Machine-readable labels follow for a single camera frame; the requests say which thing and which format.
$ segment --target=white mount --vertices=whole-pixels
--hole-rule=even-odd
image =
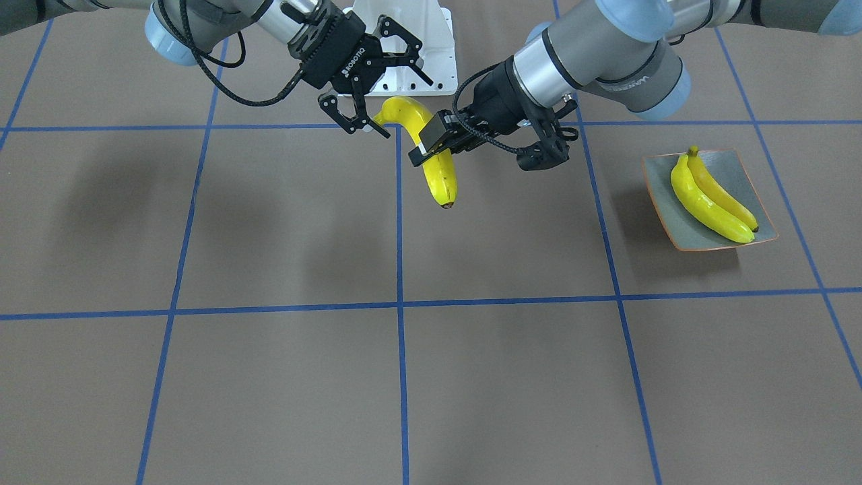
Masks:
[[[458,89],[458,68],[455,63],[455,37],[452,12],[441,8],[437,0],[355,0],[352,8],[365,22],[370,34],[382,14],[395,19],[422,41],[419,57],[422,70],[434,80],[425,84],[408,67],[390,67],[366,96],[448,96]],[[404,52],[401,39],[381,39],[385,52]]]

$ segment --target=blue tape line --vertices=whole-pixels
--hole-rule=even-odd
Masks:
[[[222,57],[224,60],[228,54],[228,40],[222,43]],[[222,76],[222,67],[219,66],[216,72],[218,79]],[[138,463],[138,475],[135,485],[143,485],[144,475],[147,472],[147,459],[150,453],[150,443],[153,438],[153,428],[156,421],[156,412],[159,409],[159,397],[161,395],[162,380],[165,377],[165,365],[167,364],[167,353],[171,346],[171,334],[173,333],[173,321],[176,316],[177,303],[179,301],[179,291],[183,284],[183,271],[185,269],[185,257],[189,251],[189,240],[191,239],[191,226],[195,221],[195,205],[197,202],[197,190],[201,185],[201,175],[203,174],[203,165],[207,158],[207,147],[209,146],[210,127],[213,123],[213,118],[216,115],[216,101],[218,100],[218,88],[213,86],[212,98],[209,102],[209,115],[207,116],[207,129],[203,132],[203,142],[201,143],[201,154],[197,161],[197,172],[195,173],[195,185],[191,190],[191,202],[189,203],[189,216],[185,222],[185,233],[183,235],[183,246],[179,252],[179,262],[177,263],[177,280],[173,287],[171,296],[171,309],[168,313],[167,323],[165,324],[165,337],[162,340],[162,349],[159,354],[159,369],[156,371],[156,382],[153,385],[153,398],[150,401],[150,413],[147,417],[147,428],[144,431],[144,443],[141,446],[141,461]]]
[[[15,127],[9,131],[22,132],[54,132],[54,131],[164,131],[181,129],[206,129],[205,124],[163,124],[139,126],[25,126]]]
[[[858,125],[862,120],[758,120],[761,125]],[[563,126],[578,126],[577,122],[562,122]],[[594,121],[584,122],[584,126],[714,126],[714,125],[743,125],[750,126],[754,123],[745,120],[677,120],[677,121]],[[398,125],[387,123],[386,128],[397,128]],[[287,123],[287,124],[154,124],[154,125],[117,125],[117,126],[12,126],[2,128],[2,132],[54,132],[54,131],[163,131],[163,130],[189,130],[189,129],[340,129],[337,124],[329,123]]]
[[[826,293],[862,293],[862,287],[827,288]]]
[[[604,240],[604,251],[608,258],[608,268],[610,270],[610,279],[614,285],[614,295],[616,300],[617,310],[620,313],[620,324],[622,325],[622,335],[626,341],[626,351],[628,353],[628,364],[632,369],[632,381],[634,382],[634,391],[638,397],[638,408],[640,409],[640,420],[644,427],[644,436],[646,438],[646,447],[649,450],[650,463],[653,466],[653,477],[656,485],[662,485],[661,468],[659,467],[659,457],[655,450],[653,442],[653,428],[650,426],[649,413],[647,412],[647,400],[644,398],[643,388],[640,384],[640,371],[638,370],[637,359],[634,355],[634,346],[632,338],[628,331],[628,317],[623,304],[622,292],[620,291],[620,281],[616,272],[616,264],[614,263],[614,252],[610,246],[610,237],[608,235],[608,225],[604,218],[604,209],[602,208],[602,198],[599,196],[598,184],[596,181],[596,171],[593,167],[592,156],[590,154],[590,144],[587,140],[587,133],[584,129],[584,116],[581,114],[580,108],[576,110],[578,115],[578,128],[581,132],[581,144],[584,147],[584,157],[586,158],[587,170],[590,173],[590,186],[592,187],[593,197],[596,202],[596,212],[602,229],[602,239]]]
[[[835,332],[838,334],[838,338],[841,341],[841,345],[844,347],[844,352],[847,356],[847,360],[850,363],[850,368],[853,370],[853,373],[856,376],[856,382],[857,384],[859,384],[859,388],[862,389],[862,373],[859,372],[859,365],[856,363],[856,358],[853,356],[853,351],[850,349],[850,344],[847,342],[846,336],[844,334],[844,329],[841,328],[841,323],[838,320],[838,315],[835,314],[835,310],[832,307],[832,301],[829,299],[829,293],[827,292],[826,287],[823,284],[823,278],[820,276],[820,271],[817,269],[817,265],[814,261],[814,256],[811,254],[811,249],[809,248],[808,242],[805,240],[802,225],[799,224],[799,220],[796,218],[796,213],[793,211],[793,205],[790,203],[790,197],[787,195],[787,191],[784,189],[784,184],[781,182],[781,177],[778,175],[778,169],[775,166],[775,161],[772,159],[769,147],[766,145],[766,139],[763,136],[763,131],[760,129],[757,117],[754,115],[754,110],[752,109],[751,103],[748,100],[746,90],[742,86],[742,80],[740,79],[740,75],[736,71],[736,67],[734,66],[733,61],[730,59],[730,51],[728,51],[728,46],[727,44],[725,44],[724,38],[721,36],[721,32],[718,28],[715,28],[714,31],[715,36],[718,37],[718,43],[721,45],[721,50],[724,53],[724,57],[727,60],[728,65],[730,66],[730,72],[734,75],[736,86],[739,88],[740,94],[742,95],[742,101],[746,105],[746,110],[748,110],[748,116],[750,116],[752,119],[754,129],[757,132],[758,138],[760,139],[760,147],[762,147],[763,152],[766,155],[766,161],[769,163],[770,170],[772,170],[772,177],[775,179],[775,182],[778,185],[778,191],[781,193],[781,198],[784,200],[784,205],[787,208],[787,212],[790,214],[790,221],[792,221],[793,228],[796,230],[796,235],[799,237],[799,242],[803,246],[805,257],[808,259],[809,265],[811,266],[811,273],[814,274],[815,280],[817,281],[817,286],[820,288],[820,292],[823,297],[823,303],[826,305],[826,308],[829,311],[829,317],[832,319],[832,324],[835,327]]]
[[[826,288],[826,293],[854,294],[862,293],[862,287]],[[405,308],[426,308],[442,306],[482,306],[482,305],[537,305],[590,303],[600,301],[644,301],[667,299],[720,299],[720,298],[756,298],[770,296],[794,296],[820,294],[819,288],[791,288],[781,290],[748,290],[727,292],[691,292],[691,293],[643,293],[615,295],[585,295],[571,297],[540,297],[540,298],[500,298],[500,299],[440,299],[404,301]],[[269,305],[269,306],[230,306],[207,308],[178,308],[173,311],[177,316],[190,315],[225,315],[238,313],[290,313],[290,312],[337,312],[345,310],[375,310],[398,308],[397,301],[379,301],[371,303],[332,303],[319,305]],[[115,312],[62,312],[62,313],[8,313],[0,314],[0,321],[16,320],[62,320],[75,318],[122,318],[122,317],[165,317],[171,310],[124,310]]]
[[[566,126],[578,126],[575,122],[562,122]],[[741,120],[631,120],[631,121],[595,121],[584,122],[584,126],[712,126],[712,125],[751,125],[750,121]]]
[[[214,124],[212,129],[342,129],[335,123]]]
[[[403,197],[402,197],[402,128],[395,128],[395,199],[396,199],[396,221],[395,221],[395,245],[396,245],[396,277],[397,277],[397,299],[398,304],[404,303],[404,259],[403,259]]]
[[[407,350],[404,342],[404,259],[402,197],[402,128],[395,128],[396,284],[398,308],[398,374],[401,388],[401,480],[410,484],[409,415],[407,410]]]
[[[21,84],[21,89],[18,90],[18,97],[15,99],[15,104],[12,106],[12,112],[9,113],[9,119],[6,120],[6,129],[3,131],[3,134],[0,135],[0,150],[3,150],[3,145],[6,144],[6,138],[9,137],[12,123],[15,122],[15,117],[18,116],[18,110],[21,109],[21,102],[24,100],[24,94],[27,92],[28,86],[30,86],[30,79],[33,78],[33,73],[36,72],[36,65],[39,64],[42,50],[45,48],[45,44],[48,42],[48,36],[51,34],[51,26],[53,26],[53,19],[49,20],[45,25],[45,33],[42,34],[42,39],[39,41],[39,46],[36,48],[36,54],[33,56],[33,61],[30,62],[30,68],[27,70],[27,75],[24,76],[24,82]]]
[[[757,120],[757,124],[799,124],[807,125],[823,125],[823,124],[862,124],[862,120]]]
[[[77,318],[166,317],[168,310],[120,310],[116,312],[10,313],[0,322],[16,320],[67,320]]]
[[[237,313],[292,313],[292,312],[332,312],[341,310],[373,310],[377,308],[396,308],[395,301],[382,301],[374,303],[340,303],[320,305],[271,305],[271,306],[234,306],[216,308],[185,308],[177,309],[174,313],[182,316],[189,315],[232,315]]]
[[[398,306],[398,375],[401,389],[401,482],[410,484],[409,415],[407,411],[407,350],[404,338],[404,305]]]
[[[786,290],[748,290],[732,292],[692,292],[692,293],[645,293],[626,294],[620,298],[624,301],[643,301],[650,299],[709,299],[709,298],[751,298],[764,296],[787,296],[820,294],[818,288],[798,288]]]
[[[484,305],[536,305],[539,303],[586,303],[591,301],[616,301],[614,295],[546,297],[546,298],[488,298],[488,299],[439,299],[405,301],[406,308],[436,306],[484,306]]]

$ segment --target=plate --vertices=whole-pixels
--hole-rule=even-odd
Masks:
[[[713,251],[777,239],[778,232],[766,214],[736,150],[701,150],[699,154],[715,181],[752,212],[760,227],[754,233],[754,241],[745,244],[733,242],[706,227],[685,210],[673,193],[671,170],[677,165],[681,153],[647,156],[643,159],[646,188],[673,246],[680,251]]]

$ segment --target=yellow banana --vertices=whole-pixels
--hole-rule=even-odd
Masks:
[[[754,241],[754,233],[738,217],[722,209],[697,186],[689,169],[689,156],[682,154],[671,170],[671,186],[683,207],[703,225],[735,243]]]
[[[422,140],[419,132],[431,121],[431,111],[422,103],[407,96],[395,96],[383,102],[383,108],[374,117],[377,124],[401,124],[413,143],[418,145]],[[449,150],[429,158],[422,164],[428,189],[440,207],[448,209],[455,204],[458,195],[458,178],[455,176],[455,164],[452,162],[452,152]]]
[[[697,154],[697,146],[691,146],[688,152],[689,169],[700,189],[725,211],[735,215],[749,229],[757,232],[757,218],[744,205],[740,204],[724,187],[720,186],[707,170],[703,159]]]

